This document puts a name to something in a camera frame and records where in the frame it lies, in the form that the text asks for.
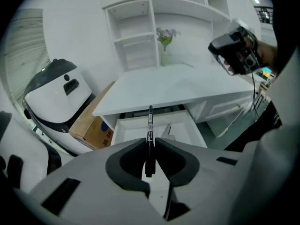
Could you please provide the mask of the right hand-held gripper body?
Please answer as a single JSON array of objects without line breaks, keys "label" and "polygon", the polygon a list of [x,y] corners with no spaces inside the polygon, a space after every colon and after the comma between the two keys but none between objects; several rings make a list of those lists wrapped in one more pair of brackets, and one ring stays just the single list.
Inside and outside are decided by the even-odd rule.
[{"label": "right hand-held gripper body", "polygon": [[229,31],[240,39],[239,47],[233,52],[233,64],[228,65],[229,74],[248,75],[266,66],[263,53],[259,49],[259,40],[252,27],[240,19],[233,19]]}]

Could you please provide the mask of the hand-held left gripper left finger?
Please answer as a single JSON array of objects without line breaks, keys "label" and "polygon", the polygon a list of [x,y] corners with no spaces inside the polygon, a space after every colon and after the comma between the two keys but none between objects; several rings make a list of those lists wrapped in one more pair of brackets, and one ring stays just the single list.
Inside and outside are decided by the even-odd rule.
[{"label": "hand-held left gripper left finger", "polygon": [[50,225],[161,225],[142,180],[146,140],[84,153],[17,197]]}]

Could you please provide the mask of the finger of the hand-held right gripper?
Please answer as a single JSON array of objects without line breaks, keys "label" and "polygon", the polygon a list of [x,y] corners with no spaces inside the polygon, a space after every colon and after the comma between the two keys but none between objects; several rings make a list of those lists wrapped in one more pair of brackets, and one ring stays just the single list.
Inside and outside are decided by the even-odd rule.
[{"label": "finger of the hand-held right gripper", "polygon": [[228,62],[222,56],[219,55],[217,61],[222,66],[222,68],[227,72],[228,75],[235,75],[233,68],[228,64]]},{"label": "finger of the hand-held right gripper", "polygon": [[213,55],[222,57],[233,55],[238,51],[238,35],[236,32],[223,34],[215,38],[208,46]]}]

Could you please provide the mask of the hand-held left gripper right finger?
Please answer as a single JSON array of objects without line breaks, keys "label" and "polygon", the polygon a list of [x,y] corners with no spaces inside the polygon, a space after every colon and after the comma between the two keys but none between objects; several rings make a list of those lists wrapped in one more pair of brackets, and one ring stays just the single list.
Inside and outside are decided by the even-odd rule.
[{"label": "hand-held left gripper right finger", "polygon": [[156,159],[169,180],[165,216],[156,225],[236,225],[237,199],[249,172],[249,148],[214,150],[156,139]]}]

